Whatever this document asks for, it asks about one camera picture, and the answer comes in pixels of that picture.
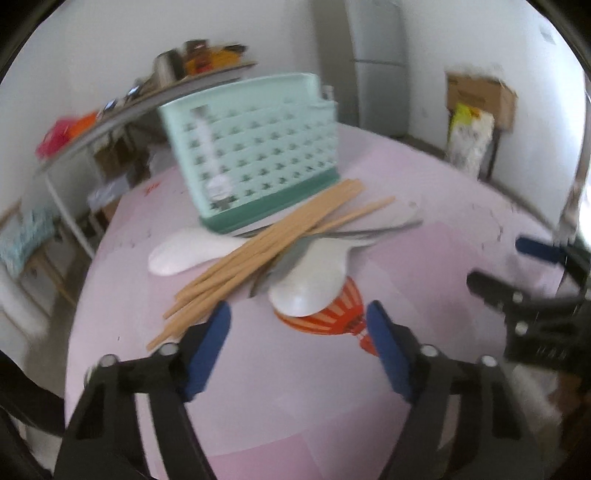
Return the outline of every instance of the cardboard box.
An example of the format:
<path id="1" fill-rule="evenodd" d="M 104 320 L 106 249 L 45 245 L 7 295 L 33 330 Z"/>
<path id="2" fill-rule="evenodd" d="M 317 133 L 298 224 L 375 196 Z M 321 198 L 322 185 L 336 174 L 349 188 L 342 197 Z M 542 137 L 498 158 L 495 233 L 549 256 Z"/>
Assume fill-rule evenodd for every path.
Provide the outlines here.
<path id="1" fill-rule="evenodd" d="M 447 109 L 454 111 L 458 103 L 474 106 L 495 117 L 495 128 L 513 130 L 517 94 L 500 80 L 447 74 Z"/>
<path id="2" fill-rule="evenodd" d="M 114 143 L 101 148 L 95 153 L 96 165 L 103 174 L 105 181 L 117 178 L 127 171 L 130 164 L 136 160 L 125 141 L 118 138 Z"/>
<path id="3" fill-rule="evenodd" d="M 117 207 L 119 206 L 120 200 L 121 199 L 118 198 L 118 199 L 114 200 L 113 202 L 111 202 L 110 204 L 104 206 L 100 210 L 101 212 L 103 212 L 103 215 L 105 215 L 105 218 L 107 219 L 107 221 L 109 223 L 111 222 L 111 220 L 115 216 L 115 211 L 117 210 Z"/>

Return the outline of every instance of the refrigerator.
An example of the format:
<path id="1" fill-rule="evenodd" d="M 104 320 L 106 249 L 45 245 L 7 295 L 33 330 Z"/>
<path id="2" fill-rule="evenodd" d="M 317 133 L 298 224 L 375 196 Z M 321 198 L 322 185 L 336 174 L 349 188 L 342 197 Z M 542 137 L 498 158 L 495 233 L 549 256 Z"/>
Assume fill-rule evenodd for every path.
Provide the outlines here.
<path id="1" fill-rule="evenodd" d="M 388 0 L 314 0 L 323 81 L 339 121 L 388 137 L 408 132 L 408 48 L 401 7 Z"/>

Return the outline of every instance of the blue cloth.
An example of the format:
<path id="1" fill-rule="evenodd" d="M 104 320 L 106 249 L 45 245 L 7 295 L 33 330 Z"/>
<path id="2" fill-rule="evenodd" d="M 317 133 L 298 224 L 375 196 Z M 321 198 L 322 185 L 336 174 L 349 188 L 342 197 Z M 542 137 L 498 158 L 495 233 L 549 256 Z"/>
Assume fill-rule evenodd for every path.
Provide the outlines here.
<path id="1" fill-rule="evenodd" d="M 33 252 L 56 234 L 49 210 L 32 210 L 25 215 L 20 228 L 0 235 L 0 260 L 12 278 L 18 278 Z"/>

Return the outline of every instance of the wooden chair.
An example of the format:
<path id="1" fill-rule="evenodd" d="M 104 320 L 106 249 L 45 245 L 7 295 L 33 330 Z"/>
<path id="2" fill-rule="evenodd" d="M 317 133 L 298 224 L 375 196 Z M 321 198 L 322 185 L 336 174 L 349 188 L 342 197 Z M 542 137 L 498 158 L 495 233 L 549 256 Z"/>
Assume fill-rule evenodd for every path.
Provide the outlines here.
<path id="1" fill-rule="evenodd" d="M 2 231 L 6 224 L 15 216 L 18 218 L 19 222 L 22 222 L 20 200 L 16 202 L 14 205 L 12 205 L 10 208 L 8 208 L 8 210 L 6 210 L 2 215 L 0 215 L 0 231 Z M 66 231 L 59 220 L 56 221 L 56 231 L 59 233 L 62 239 L 67 238 Z M 53 240 L 54 238 L 46 240 L 40 247 L 38 247 L 31 254 L 29 259 L 27 260 L 27 263 L 22 273 L 19 275 L 17 279 L 15 279 L 18 285 L 23 290 L 23 292 L 40 308 L 41 311 L 43 311 L 43 308 L 32 297 L 32 295 L 26 291 L 26 289 L 22 285 L 23 276 L 25 276 L 27 272 L 30 272 L 32 270 L 43 270 L 55 286 L 56 290 L 61 294 L 61 296 L 64 297 L 66 301 L 70 303 L 74 308 L 77 304 L 74 298 L 66 290 L 64 277 L 47 255 L 47 248 L 49 247 L 50 242 Z"/>

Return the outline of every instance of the white wall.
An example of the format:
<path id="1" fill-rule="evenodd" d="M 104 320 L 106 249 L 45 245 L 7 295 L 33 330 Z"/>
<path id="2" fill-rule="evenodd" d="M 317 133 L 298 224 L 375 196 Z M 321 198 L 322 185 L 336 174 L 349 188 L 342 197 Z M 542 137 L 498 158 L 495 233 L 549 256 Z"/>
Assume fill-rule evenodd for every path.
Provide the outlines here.
<path id="1" fill-rule="evenodd" d="M 583 71 L 567 44 L 525 0 L 399 3 L 408 31 L 410 134 L 445 148 L 446 70 L 500 77 L 519 101 L 493 179 L 557 223 L 579 161 L 585 115 Z"/>
<path id="2" fill-rule="evenodd" d="M 58 115 L 71 111 L 63 53 L 60 17 L 52 15 L 0 84 L 0 212 L 23 195 L 39 168 L 36 145 Z"/>
<path id="3" fill-rule="evenodd" d="M 76 0 L 64 13 L 78 113 L 124 95 L 157 55 L 194 38 L 248 45 L 254 75 L 319 71 L 308 0 Z"/>

